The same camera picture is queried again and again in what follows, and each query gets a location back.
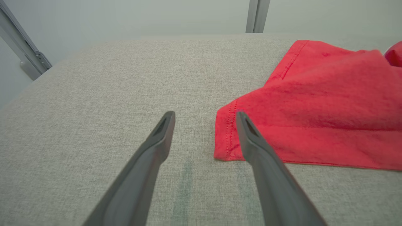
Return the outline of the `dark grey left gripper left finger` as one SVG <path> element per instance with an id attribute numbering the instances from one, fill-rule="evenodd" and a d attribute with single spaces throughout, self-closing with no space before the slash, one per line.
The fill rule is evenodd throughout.
<path id="1" fill-rule="evenodd" d="M 161 164 L 167 159 L 175 112 L 167 111 L 103 195 L 84 226 L 144 226 Z"/>

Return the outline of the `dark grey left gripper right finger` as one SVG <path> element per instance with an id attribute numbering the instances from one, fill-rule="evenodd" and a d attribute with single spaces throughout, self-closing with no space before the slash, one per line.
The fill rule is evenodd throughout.
<path id="1" fill-rule="evenodd" d="M 266 226 L 327 223 L 245 112 L 237 112 L 242 155 L 251 165 Z"/>

